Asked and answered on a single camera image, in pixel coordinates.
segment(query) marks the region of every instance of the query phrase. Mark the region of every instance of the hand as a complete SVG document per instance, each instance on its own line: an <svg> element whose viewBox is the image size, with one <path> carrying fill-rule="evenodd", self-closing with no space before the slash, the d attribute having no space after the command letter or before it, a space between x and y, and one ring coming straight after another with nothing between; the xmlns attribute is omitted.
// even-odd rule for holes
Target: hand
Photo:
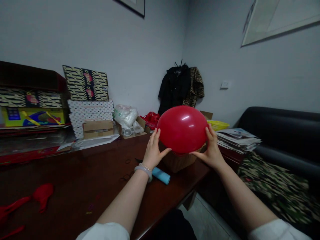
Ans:
<svg viewBox="0 0 320 240"><path fill-rule="evenodd" d="M220 170L226 165L226 162L218 148L218 137L212 129L211 124L208 124L208 127L206 127L206 134L208 137L208 148L205 153L191 152L190 154L200 158L213 169Z"/></svg>
<svg viewBox="0 0 320 240"><path fill-rule="evenodd" d="M155 129L153 134L150 136L146 153L144 154L144 158L142 164L146 167L153 170L161 161L161 159L168 154L172 149L167 148L166 150L160 152L159 151L159 137L160 137L160 129Z"/></svg>

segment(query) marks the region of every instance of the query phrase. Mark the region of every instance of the black sofa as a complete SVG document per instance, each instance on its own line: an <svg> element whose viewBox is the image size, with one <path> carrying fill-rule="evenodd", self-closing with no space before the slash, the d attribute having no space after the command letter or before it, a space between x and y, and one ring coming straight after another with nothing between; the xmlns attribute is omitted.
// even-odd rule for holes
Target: black sofa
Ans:
<svg viewBox="0 0 320 240"><path fill-rule="evenodd" d="M262 144L255 152L265 161L308 179L309 191L319 200L319 113L249 107L241 116L238 127L262 139ZM247 233L225 192L214 208L240 238L246 239ZM317 222L307 227L298 224L293 226L313 239L320 236L320 224Z"/></svg>

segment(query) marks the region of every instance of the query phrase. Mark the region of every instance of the wall outlet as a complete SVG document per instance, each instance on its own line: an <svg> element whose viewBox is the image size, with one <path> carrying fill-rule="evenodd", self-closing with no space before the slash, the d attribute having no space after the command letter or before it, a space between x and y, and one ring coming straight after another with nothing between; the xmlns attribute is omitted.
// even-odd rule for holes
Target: wall outlet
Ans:
<svg viewBox="0 0 320 240"><path fill-rule="evenodd" d="M220 89L228 89L230 87L230 82L228 81L223 81L221 84Z"/></svg>

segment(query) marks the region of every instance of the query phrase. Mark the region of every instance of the framed picture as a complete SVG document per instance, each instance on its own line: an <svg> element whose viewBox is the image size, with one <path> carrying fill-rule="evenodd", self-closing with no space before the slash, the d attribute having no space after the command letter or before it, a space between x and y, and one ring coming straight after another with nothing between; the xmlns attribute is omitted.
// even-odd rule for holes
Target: framed picture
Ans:
<svg viewBox="0 0 320 240"><path fill-rule="evenodd" d="M114 0L144 19L145 0Z"/></svg>
<svg viewBox="0 0 320 240"><path fill-rule="evenodd" d="M242 46L320 21L319 0L255 0Z"/></svg>

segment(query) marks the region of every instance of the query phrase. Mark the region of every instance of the blue tube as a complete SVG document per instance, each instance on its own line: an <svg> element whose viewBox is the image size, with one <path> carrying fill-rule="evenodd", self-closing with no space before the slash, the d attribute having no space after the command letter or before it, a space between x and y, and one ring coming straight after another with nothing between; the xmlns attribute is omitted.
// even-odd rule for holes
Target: blue tube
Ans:
<svg viewBox="0 0 320 240"><path fill-rule="evenodd" d="M160 170L157 167L152 170L152 175L158 178L161 182L164 182L166 185L168 185L170 181L170 175L166 174L164 171Z"/></svg>

